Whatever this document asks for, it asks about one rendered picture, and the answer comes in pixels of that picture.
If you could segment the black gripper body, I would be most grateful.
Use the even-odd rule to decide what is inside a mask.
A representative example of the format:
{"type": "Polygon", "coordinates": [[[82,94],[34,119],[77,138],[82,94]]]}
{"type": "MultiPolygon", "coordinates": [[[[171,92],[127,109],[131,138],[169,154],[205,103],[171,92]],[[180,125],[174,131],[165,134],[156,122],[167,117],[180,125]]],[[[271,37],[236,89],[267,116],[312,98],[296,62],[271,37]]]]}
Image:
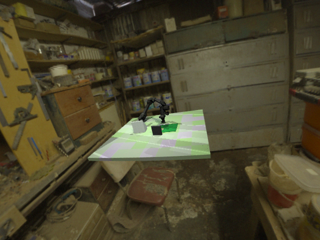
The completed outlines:
{"type": "Polygon", "coordinates": [[[164,116],[165,116],[164,112],[165,112],[165,110],[160,110],[159,118],[164,118],[164,116]]]}

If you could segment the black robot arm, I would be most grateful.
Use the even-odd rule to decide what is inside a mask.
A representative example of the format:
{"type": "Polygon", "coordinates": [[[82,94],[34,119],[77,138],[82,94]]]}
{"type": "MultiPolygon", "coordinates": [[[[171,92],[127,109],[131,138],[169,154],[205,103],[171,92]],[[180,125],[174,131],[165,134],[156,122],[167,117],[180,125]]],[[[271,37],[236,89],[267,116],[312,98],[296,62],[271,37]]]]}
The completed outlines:
{"type": "Polygon", "coordinates": [[[147,104],[146,104],[146,106],[145,106],[145,108],[144,108],[144,111],[143,111],[143,113],[141,113],[140,116],[138,117],[138,120],[139,120],[139,121],[143,121],[143,122],[145,121],[145,118],[147,117],[147,116],[146,116],[146,113],[147,113],[150,105],[151,105],[152,103],[154,103],[155,101],[161,104],[161,105],[158,106],[158,107],[160,107],[160,111],[164,111],[164,110],[165,110],[165,112],[164,112],[163,114],[164,114],[164,115],[167,115],[167,116],[169,115],[170,106],[169,106],[169,105],[166,105],[166,103],[165,103],[163,100],[159,100],[159,99],[157,99],[157,98],[155,98],[155,97],[151,97],[151,98],[148,98],[148,99],[147,99],[147,104]],[[153,100],[153,101],[152,101],[152,100],[153,100]],[[166,111],[167,111],[167,112],[166,112],[166,111]]]}

